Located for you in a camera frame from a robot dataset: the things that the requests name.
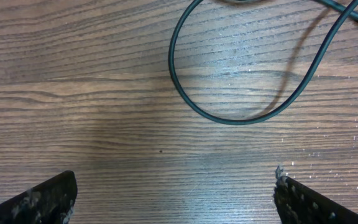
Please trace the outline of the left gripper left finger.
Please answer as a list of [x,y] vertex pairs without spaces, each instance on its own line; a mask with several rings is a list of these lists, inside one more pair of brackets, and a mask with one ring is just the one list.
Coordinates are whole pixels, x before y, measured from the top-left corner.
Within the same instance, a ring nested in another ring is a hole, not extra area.
[[75,173],[66,170],[0,204],[0,224],[67,224],[78,194]]

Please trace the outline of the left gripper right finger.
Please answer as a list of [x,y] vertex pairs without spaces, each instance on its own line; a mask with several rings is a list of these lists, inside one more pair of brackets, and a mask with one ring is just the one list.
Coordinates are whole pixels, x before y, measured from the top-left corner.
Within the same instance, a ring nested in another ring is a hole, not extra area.
[[358,224],[358,214],[275,170],[274,202],[282,224]]

